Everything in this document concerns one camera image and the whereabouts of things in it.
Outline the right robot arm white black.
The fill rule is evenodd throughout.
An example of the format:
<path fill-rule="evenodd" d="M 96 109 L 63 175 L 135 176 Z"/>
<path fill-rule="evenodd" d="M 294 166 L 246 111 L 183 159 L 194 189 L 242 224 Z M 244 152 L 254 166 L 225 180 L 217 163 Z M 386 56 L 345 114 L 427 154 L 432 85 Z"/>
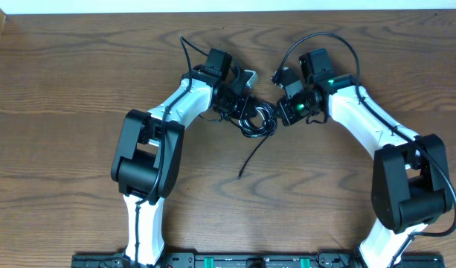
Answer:
<path fill-rule="evenodd" d="M 373 159 L 371 202 L 376 221 L 351 266 L 394 267 L 416 236 L 454 209 L 446 150 L 435 134 L 419 135 L 376 104 L 350 74 L 338 75 L 327 50 L 299 58 L 302 76 L 280 66 L 272 82 L 285 97 L 277 115 L 286 126 L 323 113 L 345 127 Z"/>

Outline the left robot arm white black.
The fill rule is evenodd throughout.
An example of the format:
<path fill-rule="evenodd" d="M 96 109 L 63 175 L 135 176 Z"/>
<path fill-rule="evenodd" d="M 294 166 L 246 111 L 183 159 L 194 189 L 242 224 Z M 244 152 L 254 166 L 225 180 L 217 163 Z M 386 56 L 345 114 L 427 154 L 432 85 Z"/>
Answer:
<path fill-rule="evenodd" d="M 234 118 L 255 116 L 254 99 L 246 92 L 256 80 L 255 71 L 213 48 L 205 64 L 188 67 L 163 103 L 126 114 L 111 169 L 128 212 L 124 267 L 154 267 L 162 256 L 164 201 L 179 174 L 185 130 L 208 109 Z"/>

